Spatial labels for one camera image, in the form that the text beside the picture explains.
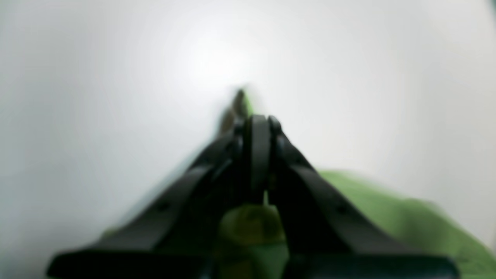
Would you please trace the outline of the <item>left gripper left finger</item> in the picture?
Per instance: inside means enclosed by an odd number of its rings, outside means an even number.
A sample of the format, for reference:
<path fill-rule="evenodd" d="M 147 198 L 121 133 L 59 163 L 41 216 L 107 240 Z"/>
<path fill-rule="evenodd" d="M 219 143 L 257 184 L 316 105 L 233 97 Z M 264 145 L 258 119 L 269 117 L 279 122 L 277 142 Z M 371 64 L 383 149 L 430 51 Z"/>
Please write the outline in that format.
<path fill-rule="evenodd" d="M 61 252 L 50 279 L 203 279 L 225 214 L 262 203 L 268 174 L 268 121 L 236 119 L 185 173 L 116 232 Z"/>

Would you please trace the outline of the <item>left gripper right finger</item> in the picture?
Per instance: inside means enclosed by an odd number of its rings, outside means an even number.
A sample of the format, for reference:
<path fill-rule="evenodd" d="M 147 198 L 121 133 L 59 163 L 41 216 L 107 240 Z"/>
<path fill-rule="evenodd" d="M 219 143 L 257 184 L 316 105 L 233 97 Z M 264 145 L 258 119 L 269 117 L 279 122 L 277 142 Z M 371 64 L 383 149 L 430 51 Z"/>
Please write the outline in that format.
<path fill-rule="evenodd" d="M 458 279 L 447 256 L 428 255 L 395 240 L 326 182 L 282 131 L 270 129 L 270 200 L 284 228 L 290 258 L 284 279 Z"/>

